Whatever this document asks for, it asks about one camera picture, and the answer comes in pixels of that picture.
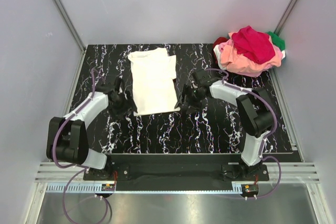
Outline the white t-shirt red print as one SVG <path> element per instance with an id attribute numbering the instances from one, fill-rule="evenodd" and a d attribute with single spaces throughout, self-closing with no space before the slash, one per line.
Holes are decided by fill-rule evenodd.
<path id="1" fill-rule="evenodd" d="M 128 55 L 131 62 L 132 94 L 135 116 L 179 111 L 174 86 L 176 56 L 166 48 L 135 51 Z"/>

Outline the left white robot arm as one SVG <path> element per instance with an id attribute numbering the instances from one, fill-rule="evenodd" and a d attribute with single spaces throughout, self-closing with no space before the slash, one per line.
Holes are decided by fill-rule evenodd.
<path id="1" fill-rule="evenodd" d="M 130 91 L 124 87 L 122 78 L 114 84 L 93 87 L 87 98 L 73 111 L 63 117 L 54 117 L 49 122 L 47 158 L 59 168 L 77 165 L 95 169 L 95 174 L 103 180 L 113 175 L 113 167 L 108 164 L 106 154 L 92 150 L 88 144 L 87 128 L 102 112 L 109 111 L 120 118 L 129 111 L 137 111 Z"/>

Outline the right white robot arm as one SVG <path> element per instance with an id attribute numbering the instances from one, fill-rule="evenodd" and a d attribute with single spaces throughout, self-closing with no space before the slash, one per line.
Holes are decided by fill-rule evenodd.
<path id="1" fill-rule="evenodd" d="M 237 107 L 240 123 L 246 132 L 245 145 L 241 153 L 239 176 L 250 180 L 257 174 L 257 165 L 262 162 L 262 154 L 268 136 L 277 128 L 277 118 L 267 91 L 262 87 L 243 88 L 230 84 L 225 78 L 211 76 L 211 69 L 192 73 L 191 84 L 183 85 L 175 108 L 187 113 L 202 109 L 206 98 L 222 100 Z"/>

